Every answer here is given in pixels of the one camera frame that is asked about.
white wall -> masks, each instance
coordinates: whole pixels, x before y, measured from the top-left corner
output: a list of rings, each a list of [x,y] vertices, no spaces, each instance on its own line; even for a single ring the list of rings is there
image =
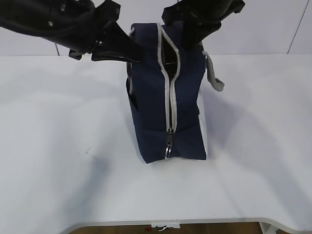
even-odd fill
[[[245,0],[240,14],[204,40],[210,54],[285,54],[308,0]]]
[[[0,56],[57,55],[54,43],[0,27]]]
[[[310,1],[308,4],[307,10],[301,21],[295,40],[293,41],[290,53],[312,53],[312,1]]]
[[[116,1],[121,4],[118,23],[126,32],[129,32],[131,24],[135,22],[161,22],[163,8],[176,2]],[[284,54],[289,49],[307,1],[245,0],[246,6],[243,11],[224,20],[222,28],[205,39],[204,45],[210,54]],[[94,2],[97,6],[102,0]],[[64,47],[59,46],[59,51],[61,55],[68,55],[68,49]],[[55,47],[50,42],[0,29],[0,56],[56,54]]]

gray zipper trim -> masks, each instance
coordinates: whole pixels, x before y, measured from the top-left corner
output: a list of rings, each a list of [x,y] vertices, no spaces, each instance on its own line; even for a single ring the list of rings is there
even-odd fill
[[[181,61],[180,61],[180,54],[178,48],[175,46],[175,44],[172,42],[172,40],[169,38],[165,30],[161,27],[160,24],[157,24],[158,28],[158,63],[161,67],[161,72],[163,73],[165,77],[165,112],[166,112],[166,126],[167,131],[170,129],[173,130],[173,132],[176,131],[177,127],[177,104],[176,104],[176,88],[175,88],[175,81],[180,75],[180,69],[181,69]],[[170,82],[168,73],[166,72],[166,69],[164,68],[164,65],[162,64],[162,57],[161,57],[161,45],[162,45],[162,36],[166,39],[166,41],[170,44],[170,46],[173,48],[174,52],[176,53],[177,57],[177,70],[174,78]]]

white table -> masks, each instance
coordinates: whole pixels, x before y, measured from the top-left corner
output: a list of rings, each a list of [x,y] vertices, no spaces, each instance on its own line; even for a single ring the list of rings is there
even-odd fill
[[[0,233],[259,221],[312,231],[312,55],[213,56],[209,158],[138,153],[125,64],[0,57]]]

zipper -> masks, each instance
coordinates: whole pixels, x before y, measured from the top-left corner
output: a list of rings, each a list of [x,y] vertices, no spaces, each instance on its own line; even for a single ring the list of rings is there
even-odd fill
[[[166,127],[167,127],[167,146],[165,150],[165,159],[170,157],[171,149],[172,149],[172,142],[173,142],[173,135],[176,132],[177,127],[177,105],[176,105],[176,90],[175,90],[175,81],[180,74],[181,69],[181,62],[180,62],[180,54],[178,48],[169,38],[165,30],[162,28],[160,24],[157,24],[158,28],[158,63],[161,67],[161,71],[165,77],[165,113],[166,113]],[[176,74],[172,81],[169,79],[169,75],[164,68],[162,63],[161,57],[161,46],[162,46],[162,36],[166,39],[169,45],[173,48],[176,57],[177,57],[177,69]]]

screw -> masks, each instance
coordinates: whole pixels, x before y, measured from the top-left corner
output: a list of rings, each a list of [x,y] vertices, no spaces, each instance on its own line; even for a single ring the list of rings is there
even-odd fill
[[[66,9],[66,5],[65,5],[65,4],[62,4],[62,5],[60,6],[60,11],[61,11],[61,12],[64,12],[65,9]]]

